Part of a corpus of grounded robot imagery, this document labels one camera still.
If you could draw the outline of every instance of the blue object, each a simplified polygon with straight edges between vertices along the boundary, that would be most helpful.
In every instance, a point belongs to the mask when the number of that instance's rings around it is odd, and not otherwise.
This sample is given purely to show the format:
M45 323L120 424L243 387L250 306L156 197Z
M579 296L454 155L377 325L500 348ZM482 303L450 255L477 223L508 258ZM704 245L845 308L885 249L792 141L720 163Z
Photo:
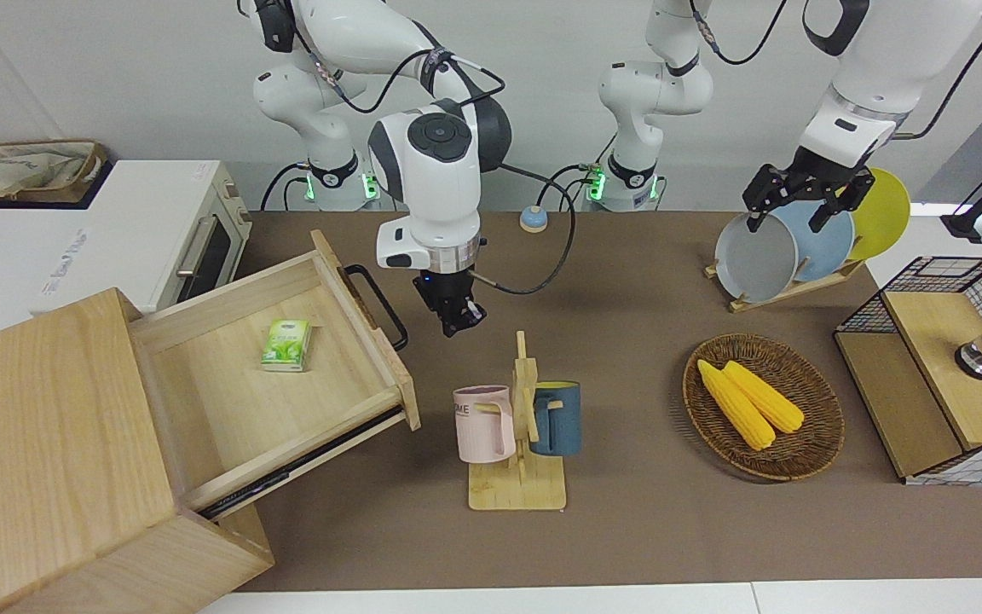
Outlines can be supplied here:
M799 200L780 206L772 215L787 225L794 242L798 244L798 257L810 261L795 273L794 280L812 282L827 277L840 268L854 245L854 218L850 211L833 215L821 232L810 229L810 218L822 201Z
M548 212L542 206L527 206L522 210L522 229L539 233L548 227Z
M562 407L549 407L557 402ZM581 386L577 381L538 382L533 409L540 440L530 443L530 450L546 457L569 457L581 451Z

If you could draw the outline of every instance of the mug rack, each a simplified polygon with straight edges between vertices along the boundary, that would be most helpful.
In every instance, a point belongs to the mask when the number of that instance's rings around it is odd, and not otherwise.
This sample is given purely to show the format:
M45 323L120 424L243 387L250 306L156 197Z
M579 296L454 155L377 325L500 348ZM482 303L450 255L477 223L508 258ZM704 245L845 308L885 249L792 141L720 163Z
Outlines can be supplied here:
M525 331L517 331L517 358L511 386L517 451L499 462L469 464L468 507L471 509L483 512L566 507L563 458L529 451L529 443L540 440L533 410L536 391L537 359L527 353Z

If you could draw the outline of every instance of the corn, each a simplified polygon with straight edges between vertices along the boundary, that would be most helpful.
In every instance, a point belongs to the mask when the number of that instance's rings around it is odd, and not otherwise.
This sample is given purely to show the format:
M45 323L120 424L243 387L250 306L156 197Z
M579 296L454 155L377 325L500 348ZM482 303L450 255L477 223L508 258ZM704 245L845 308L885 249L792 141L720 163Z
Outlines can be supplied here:
M741 392L744 392L745 397L748 397L748 400L760 410L760 414L763 414L765 419L775 425L779 431L795 432L802 427L803 422L806 422L806 415L798 405L791 403L783 394L771 388L768 382L760 379L740 362L726 362L722 373L730 378Z
M726 419L741 434L741 439L748 443L749 448L763 450L771 446L775 442L775 431L753 407L753 402L710 362L699 361L696 365L707 392L718 402Z

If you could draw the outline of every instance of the oven handle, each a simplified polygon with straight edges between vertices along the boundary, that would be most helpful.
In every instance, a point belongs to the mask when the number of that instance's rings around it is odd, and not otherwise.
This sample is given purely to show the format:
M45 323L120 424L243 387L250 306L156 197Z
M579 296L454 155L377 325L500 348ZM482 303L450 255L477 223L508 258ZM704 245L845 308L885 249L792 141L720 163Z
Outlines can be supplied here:
M199 266L203 264L203 255L207 252L207 245L210 244L217 225L217 215L204 217L195 224L195 234L192 235L192 242L188 245L188 251L184 252L184 258L180 261L179 267L176 267L176 276L195 277L199 274Z

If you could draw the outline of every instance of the yellow plate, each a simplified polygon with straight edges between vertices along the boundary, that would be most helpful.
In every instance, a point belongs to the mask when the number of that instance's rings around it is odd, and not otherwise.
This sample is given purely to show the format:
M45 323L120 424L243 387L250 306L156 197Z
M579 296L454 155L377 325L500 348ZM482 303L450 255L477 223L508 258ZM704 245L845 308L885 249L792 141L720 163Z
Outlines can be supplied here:
M870 168L869 172L874 176L874 186L851 214L858 237L848 256L851 260L872 258L896 245L911 217L911 198L904 183L881 168Z

